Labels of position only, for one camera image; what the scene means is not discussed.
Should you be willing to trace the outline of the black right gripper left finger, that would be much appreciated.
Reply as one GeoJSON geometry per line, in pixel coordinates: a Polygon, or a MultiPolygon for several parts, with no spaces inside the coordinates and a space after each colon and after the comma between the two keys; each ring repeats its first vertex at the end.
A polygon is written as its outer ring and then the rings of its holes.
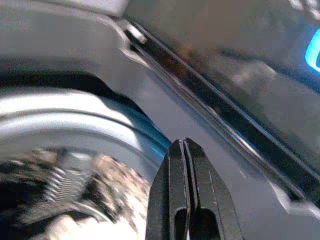
{"type": "Polygon", "coordinates": [[[147,240],[185,240],[188,228],[188,190],[183,141],[169,147],[149,192],[147,240]]]}

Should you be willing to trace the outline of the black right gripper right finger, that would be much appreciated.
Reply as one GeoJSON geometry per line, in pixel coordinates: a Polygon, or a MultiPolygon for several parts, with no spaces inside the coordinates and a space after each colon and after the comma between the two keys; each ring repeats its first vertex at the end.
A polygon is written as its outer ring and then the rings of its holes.
{"type": "Polygon", "coordinates": [[[191,211],[192,240],[242,240],[243,233],[231,194],[207,157],[190,138],[184,146],[189,160],[194,209],[191,211]]]}

